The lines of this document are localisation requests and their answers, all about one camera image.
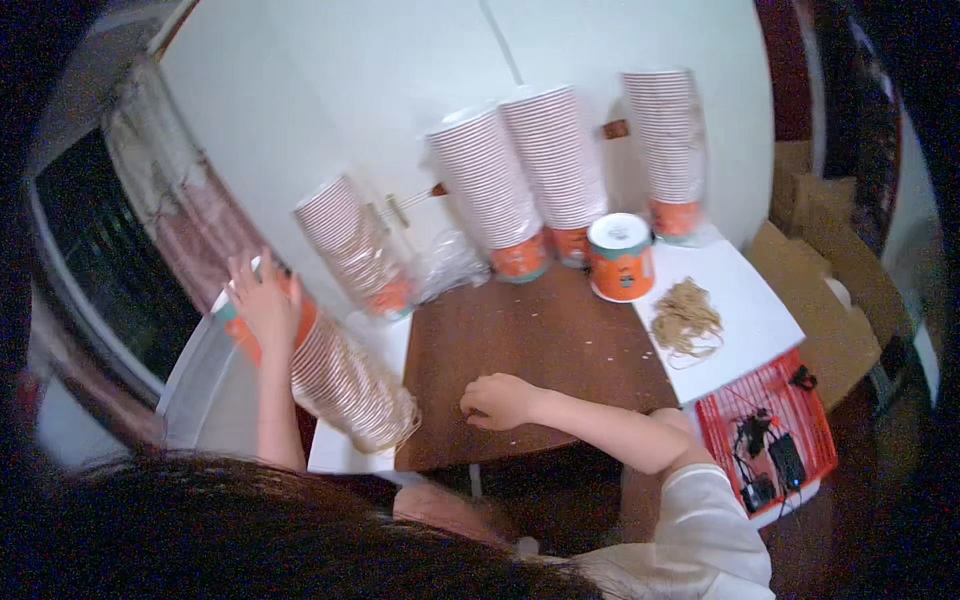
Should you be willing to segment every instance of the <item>red wire rack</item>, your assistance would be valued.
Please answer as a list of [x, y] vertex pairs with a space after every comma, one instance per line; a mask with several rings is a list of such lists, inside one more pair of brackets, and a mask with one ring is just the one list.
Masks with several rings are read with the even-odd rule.
[[[816, 390], [807, 391], [790, 384], [801, 364], [800, 354], [794, 348], [696, 404], [704, 444], [717, 464], [727, 472], [733, 494], [741, 504], [740, 489], [744, 481], [734, 463], [732, 447], [737, 438], [737, 425], [757, 409], [765, 408], [775, 417], [772, 431], [776, 435], [790, 433], [806, 470], [804, 484], [823, 478], [837, 466], [827, 415]], [[765, 451], [752, 459], [750, 467], [757, 473], [767, 472], [770, 479], [777, 482], [778, 497], [750, 515], [750, 518], [757, 518], [768, 511], [778, 510], [785, 501], [785, 494]]]

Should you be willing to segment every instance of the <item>hair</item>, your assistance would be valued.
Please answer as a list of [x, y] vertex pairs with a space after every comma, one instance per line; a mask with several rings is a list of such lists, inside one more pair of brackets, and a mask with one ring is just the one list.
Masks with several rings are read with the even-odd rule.
[[601, 598], [569, 565], [394, 522], [308, 474], [134, 457], [59, 494], [42, 597]]

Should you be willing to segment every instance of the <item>cardboard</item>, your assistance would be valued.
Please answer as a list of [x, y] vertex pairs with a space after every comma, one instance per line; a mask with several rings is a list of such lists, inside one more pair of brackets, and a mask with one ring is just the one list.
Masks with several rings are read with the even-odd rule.
[[827, 286], [827, 260], [805, 241], [788, 240], [769, 221], [756, 235], [748, 259], [806, 334], [800, 356], [817, 376], [817, 393], [830, 411], [880, 357], [867, 315], [857, 306], [847, 310]]
[[848, 225], [849, 214], [841, 201], [811, 197], [803, 239], [829, 261], [833, 276], [866, 313], [881, 348], [894, 336], [910, 339], [913, 327], [903, 297], [879, 258]]
[[809, 173], [794, 173], [792, 179], [793, 218], [790, 229], [782, 229], [784, 233], [790, 237], [805, 237], [804, 229], [816, 222], [816, 217], [811, 214], [814, 206], [829, 209], [840, 223], [847, 223], [856, 199], [856, 178], [822, 180]]
[[809, 140], [774, 144], [774, 184], [770, 198], [770, 220], [781, 231], [793, 225], [794, 173], [810, 172], [812, 151]]

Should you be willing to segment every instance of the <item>brown table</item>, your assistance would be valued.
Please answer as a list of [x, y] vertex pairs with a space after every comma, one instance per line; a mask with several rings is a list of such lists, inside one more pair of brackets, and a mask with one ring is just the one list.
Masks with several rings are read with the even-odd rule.
[[583, 272], [555, 264], [531, 283], [459, 287], [417, 309], [404, 384], [423, 424], [397, 452], [395, 469], [482, 463], [575, 441], [541, 425], [512, 431], [467, 425], [464, 389], [495, 372], [638, 412], [677, 406], [634, 308], [600, 300]]

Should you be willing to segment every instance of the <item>orange paper cup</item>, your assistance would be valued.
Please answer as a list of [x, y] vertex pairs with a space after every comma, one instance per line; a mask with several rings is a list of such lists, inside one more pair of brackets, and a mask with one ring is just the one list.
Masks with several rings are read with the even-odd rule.
[[[277, 274], [277, 277], [279, 278], [278, 283], [280, 287], [283, 288], [284, 292], [289, 294], [290, 278], [282, 274]], [[306, 292], [304, 292], [303, 311], [300, 314], [300, 328], [297, 330], [297, 340], [294, 343], [294, 348], [300, 347], [300, 344], [306, 339], [306, 335], [310, 332], [310, 328], [313, 327], [315, 321], [317, 321], [317, 305], [306, 295]], [[251, 362], [259, 367], [261, 357], [260, 345], [256, 342], [256, 337], [253, 336], [253, 332], [250, 331], [247, 322], [239, 316], [236, 316], [224, 324], [224, 331], [230, 336], [233, 345], [240, 348]]]
[[493, 269], [504, 281], [526, 283], [546, 273], [546, 248], [543, 246], [543, 232], [529, 240], [491, 252]]
[[365, 299], [365, 304], [375, 317], [396, 321], [410, 314], [413, 309], [412, 297], [413, 284], [406, 275], [400, 274], [376, 294]]
[[636, 215], [617, 212], [588, 229], [590, 287], [612, 302], [632, 302], [654, 286], [650, 227]]
[[654, 213], [654, 230], [667, 241], [686, 238], [700, 226], [702, 208], [698, 202], [668, 203], [651, 200], [650, 209]]
[[560, 262], [574, 269], [583, 269], [587, 266], [590, 254], [587, 228], [550, 229], [550, 233]]

